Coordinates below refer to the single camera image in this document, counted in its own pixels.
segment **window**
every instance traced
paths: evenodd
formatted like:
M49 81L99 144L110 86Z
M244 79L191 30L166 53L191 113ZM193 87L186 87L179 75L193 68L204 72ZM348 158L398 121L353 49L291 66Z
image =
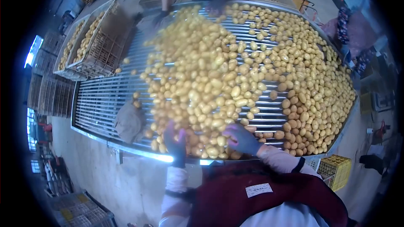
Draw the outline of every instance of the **window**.
M38 53L38 50L41 47L43 41L44 41L44 39L41 38L40 36L38 36L38 35L35 36L35 39L33 40L31 48L29 49L27 59L25 60L24 68L27 66L27 64L32 65L32 61L35 58L36 53Z
M28 136L28 148L30 151L36 151L36 143L37 141L34 138L34 135L30 135L31 126L35 126L36 121L34 119L35 111L33 109L27 109L27 136Z
M37 160L31 160L31 167L33 173L40 173L41 170L39 169L39 163Z

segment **potato sorting conveyor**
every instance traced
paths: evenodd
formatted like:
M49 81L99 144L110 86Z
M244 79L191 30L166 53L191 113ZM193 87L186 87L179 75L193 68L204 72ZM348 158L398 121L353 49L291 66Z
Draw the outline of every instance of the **potato sorting conveyor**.
M182 7L193 6L195 4L204 5L205 2L189 2L174 5L175 9L180 9ZM230 1L229 4L239 3L239 4L250 4L255 6L260 6L262 8L270 8L272 11L283 11L293 13L302 16L299 12L295 12L290 9L281 8L279 6L271 5L270 3L252 2L252 1L242 1L235 0ZM207 17L205 9L202 8L199 11ZM248 34L250 20L244 25L234 24L231 18L227 18L225 21L221 22L228 31L231 31L236 35L237 41L245 41L250 43L250 41L255 40L258 45L266 44L268 48L272 48L277 45L277 42L269 41L269 37L264 40L259 41ZM311 26L319 32L319 35L327 41L329 45L332 45L327 38L326 34L313 22L310 22ZM263 27L262 29L268 31L273 25L271 23L268 27ZM83 82L77 82L75 87L75 93L73 98L72 116L71 116L71 128L85 136L92 139L98 140L101 143L108 144L108 146L119 149L121 151L129 152L132 154L137 154L141 156L146 156L158 160L163 160L170 162L172 158L168 155L160 154L154 152L150 149L150 142L152 139L143 138L140 142L133 144L124 143L119 137L114 128L115 116L118 113L120 107L122 107L125 102L132 100L132 94L135 91L141 93L139 101L142 103L142 110L146 118L146 126L149 128L150 124L154 121L153 116L150 114L150 109L153 107L152 98L149 97L147 93L148 84L144 80L139 78L139 74L144 72L146 68L146 59L148 53L152 51L152 47L144 47L142 44L145 39L150 38L147 34L137 31L134 40L130 43L128 54L126 57L130 58L129 64L123 64L121 66L122 73L117 74L113 77L103 77L96 78L92 80L87 80ZM242 58L238 58L239 64L243 62ZM130 72L136 69L137 74L132 76ZM276 89L278 83L263 81L267 86L266 90L262 96L260 96L259 101L256 102L256 107L260 109L260 113L255 114L254 120L250 121L250 125L256 126L257 132L275 132L276 130L282 130L282 125L287 121L287 117L282 114L281 102L286 98L287 92L279 93L278 98L272 101L269 97L270 91ZM351 108L351 113L358 109L357 99ZM241 118L245 118L248 112L248 107L243 107L240 113ZM348 116L344 122L343 127L340 130L339 135L333 140L331 148L327 153L305 156L307 160L324 158L335 151L341 137L344 134L344 129L348 127L351 121L351 115ZM283 140L269 139L267 144L274 145L281 148ZM210 159L196 159L190 158L189 163L199 163L199 164L210 164L213 160Z

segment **white sleeve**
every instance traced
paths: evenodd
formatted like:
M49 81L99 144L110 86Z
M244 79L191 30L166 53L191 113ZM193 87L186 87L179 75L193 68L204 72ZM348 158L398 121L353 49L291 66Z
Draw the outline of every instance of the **white sleeve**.
M170 166L167 170L166 190L185 192L188 184L188 172L185 169ZM161 205L162 219L159 226L179 226L188 216L191 205L180 199L164 195Z
M299 158L293 157L287 152L271 145L262 146L257 153L257 157L278 173L290 173L299 163ZM307 164L303 165L300 172L321 178L321 175L317 174L314 169Z

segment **red apron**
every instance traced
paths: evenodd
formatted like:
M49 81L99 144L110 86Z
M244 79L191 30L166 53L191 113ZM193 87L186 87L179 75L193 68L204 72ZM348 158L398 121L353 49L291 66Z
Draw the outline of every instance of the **red apron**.
M250 216L284 202L316 209L330 227L347 225L344 203L316 176L276 174L262 163L238 163L214 169L192 196L190 227L240 226ZM269 183L272 193L247 197L246 187L264 183Z

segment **stainless steel frame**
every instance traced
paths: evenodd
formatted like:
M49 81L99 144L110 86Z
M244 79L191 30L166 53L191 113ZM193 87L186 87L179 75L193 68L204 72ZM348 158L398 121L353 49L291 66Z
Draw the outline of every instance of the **stainless steel frame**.
M267 3L241 0L230 1L229 3L247 3L263 8L270 8L271 10L284 11L302 16L297 10L294 11ZM195 4L205 5L206 2L181 3L174 5L174 9L177 10L182 7L193 6ZM155 12L156 10L152 9L145 12L144 15L147 16ZM206 15L203 10L200 11L200 14ZM320 29L320 27L318 27L312 21L310 23L312 27L319 32L320 36L325 39L327 43L334 48L334 50L336 50L335 46L331 44L326 34ZM234 25L231 20L225 20L222 22L222 25L226 27L227 30L237 35L238 40L244 40L246 43L249 43L251 40L255 40L253 36L247 33L247 30L249 29L248 23L246 23L244 26L241 26ZM153 152L150 149L150 139L142 139L140 142L126 144L122 140L120 140L118 134L114 129L113 122L115 119L115 115L118 113L120 107L127 100L130 100L132 98L132 93L135 91L141 92L139 100L142 102L142 110L144 111L147 120L146 124L150 125L153 121L153 117L149 113L149 110L153 106L152 98L150 98L147 93L148 87L146 83L144 83L143 80L139 79L139 74L143 72L144 68L146 67L145 61L147 54L151 51L150 47L145 48L142 46L144 37L144 33L136 33L128 52L128 57L131 58L130 64L121 66L122 73L114 77L97 78L76 83L73 97L71 128L80 134L88 136L89 138L97 140L103 144L107 144L109 147L119 149L120 151L125 151L148 158L154 158L165 162L172 162L173 158L171 156ZM269 40L256 42L258 44L265 43L268 47L273 47L277 44L275 42L270 42ZM136 76L130 75L130 72L133 69L137 69L138 71ZM272 89L276 88L277 85L274 82L266 82L266 85L268 87L268 90L260 97L260 100L256 102L261 111L266 111L257 114L256 117L261 116L261 118L254 119L253 121L251 121L250 124L256 125L258 127L258 131L260 132L274 132L277 128L280 129L282 127L282 124L286 121L285 116L282 114L282 108L280 106L281 102L279 102L279 100L282 101L282 99L286 98L286 92L280 93L276 102L270 102L269 92ZM305 158L307 160L312 160L317 158L324 158L331 155L341 142L342 137L346 132L346 128L350 125L351 113L356 112L358 110L358 107L359 102L356 99L354 101L353 107L351 108L350 115L348 116L342 129L340 130L340 134L334 139L331 144L331 148L327 151L327 153L305 156ZM240 113L240 118L244 117L246 112L247 109L243 109ZM276 139L271 139L267 142L267 144L280 147L283 142ZM200 160L192 157L187 159L188 163L201 165L209 165L213 161L224 163L225 161L235 160Z

